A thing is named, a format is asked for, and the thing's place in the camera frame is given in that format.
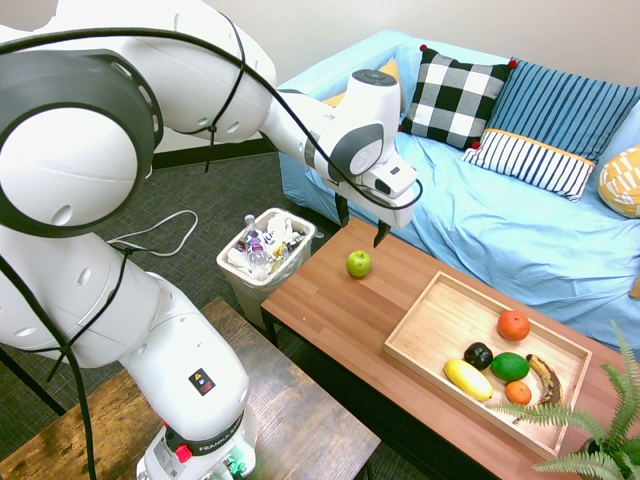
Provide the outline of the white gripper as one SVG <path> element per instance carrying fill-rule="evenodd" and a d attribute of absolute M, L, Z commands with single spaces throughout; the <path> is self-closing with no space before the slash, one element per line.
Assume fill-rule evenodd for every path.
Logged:
<path fill-rule="evenodd" d="M 335 192 L 335 206 L 342 227 L 346 227 L 350 221 L 349 202 L 357 204 L 379 220 L 373 240 L 374 248 L 382 243 L 392 227 L 403 228 L 413 217 L 414 204 L 417 202 L 413 186 L 392 197 L 362 182 L 350 185 L 346 181 L 334 182 L 324 179 L 324 184 Z"/>

